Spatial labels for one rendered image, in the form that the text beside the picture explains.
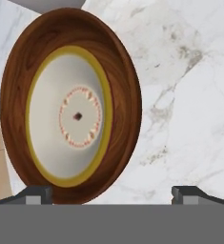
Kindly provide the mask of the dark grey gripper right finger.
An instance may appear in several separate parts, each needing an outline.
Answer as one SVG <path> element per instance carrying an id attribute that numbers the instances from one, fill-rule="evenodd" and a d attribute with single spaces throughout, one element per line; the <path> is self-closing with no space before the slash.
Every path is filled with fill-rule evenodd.
<path id="1" fill-rule="evenodd" d="M 208 195 L 196 186 L 173 186 L 172 204 L 177 205 L 224 205 L 224 199 Z"/>

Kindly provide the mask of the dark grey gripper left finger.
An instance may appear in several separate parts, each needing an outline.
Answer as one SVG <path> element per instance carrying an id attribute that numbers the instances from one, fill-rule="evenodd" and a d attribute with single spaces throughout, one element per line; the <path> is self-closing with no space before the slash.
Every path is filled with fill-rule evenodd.
<path id="1" fill-rule="evenodd" d="M 51 205 L 51 186 L 28 186 L 17 195 L 0 200 L 0 204 L 13 205 Z"/>

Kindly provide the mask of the small white yellow-rimmed bowl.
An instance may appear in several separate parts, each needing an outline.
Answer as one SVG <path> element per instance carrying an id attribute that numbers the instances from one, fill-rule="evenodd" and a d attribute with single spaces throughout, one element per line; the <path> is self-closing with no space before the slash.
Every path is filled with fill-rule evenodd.
<path id="1" fill-rule="evenodd" d="M 112 90 L 98 59 L 77 46 L 51 52 L 34 75 L 26 135 L 37 170 L 70 188 L 97 171 L 112 136 Z"/>

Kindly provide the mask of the large brown wooden bowl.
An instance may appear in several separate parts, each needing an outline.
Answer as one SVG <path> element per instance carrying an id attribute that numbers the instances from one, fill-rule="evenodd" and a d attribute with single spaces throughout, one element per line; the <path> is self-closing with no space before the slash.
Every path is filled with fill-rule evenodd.
<path id="1" fill-rule="evenodd" d="M 26 105 L 31 82 L 44 59 L 64 46 L 90 51 L 101 63 L 112 90 L 112 136 L 104 161 L 82 184 L 62 188 L 44 179 L 31 158 Z M 28 25 L 15 42 L 2 78 L 0 121 L 11 164 L 28 186 L 51 186 L 56 204 L 83 204 L 106 191 L 123 172 L 137 142 L 142 118 L 139 81 L 116 34 L 89 12 L 49 11 Z"/>

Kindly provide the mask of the grey cabinet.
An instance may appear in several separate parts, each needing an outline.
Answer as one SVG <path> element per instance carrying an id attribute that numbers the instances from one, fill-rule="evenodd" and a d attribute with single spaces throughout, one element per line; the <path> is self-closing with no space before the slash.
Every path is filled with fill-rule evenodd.
<path id="1" fill-rule="evenodd" d="M 10 0 L 12 3 L 20 5 L 38 13 L 45 13 L 50 10 L 60 8 L 81 9 L 86 0 Z"/>

